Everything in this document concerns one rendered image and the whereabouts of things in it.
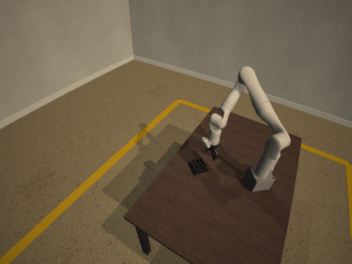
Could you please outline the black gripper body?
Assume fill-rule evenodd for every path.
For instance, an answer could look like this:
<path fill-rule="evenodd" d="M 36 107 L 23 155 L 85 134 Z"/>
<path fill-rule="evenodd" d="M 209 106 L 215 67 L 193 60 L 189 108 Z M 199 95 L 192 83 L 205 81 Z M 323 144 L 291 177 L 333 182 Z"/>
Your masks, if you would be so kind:
<path fill-rule="evenodd" d="M 212 149 L 212 152 L 214 152 L 217 147 L 218 147 L 218 145 L 211 145 L 211 147 L 209 148 L 209 150 Z"/>

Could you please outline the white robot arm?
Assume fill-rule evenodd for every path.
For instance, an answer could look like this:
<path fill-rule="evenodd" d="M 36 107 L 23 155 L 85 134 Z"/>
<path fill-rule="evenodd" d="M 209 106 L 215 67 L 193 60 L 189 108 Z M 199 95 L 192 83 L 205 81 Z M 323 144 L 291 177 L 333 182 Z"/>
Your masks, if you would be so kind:
<path fill-rule="evenodd" d="M 221 129 L 226 126 L 230 112 L 246 88 L 257 115 L 266 122 L 274 132 L 274 135 L 268 138 L 264 152 L 255 169 L 255 174 L 259 178 L 268 179 L 281 156 L 280 151 L 290 145 L 290 137 L 278 119 L 252 68 L 242 67 L 240 69 L 234 88 L 219 108 L 223 113 L 223 117 L 216 113 L 210 116 L 209 136 L 208 138 L 202 137 L 201 140 L 207 148 L 210 148 L 211 145 L 219 144 Z"/>

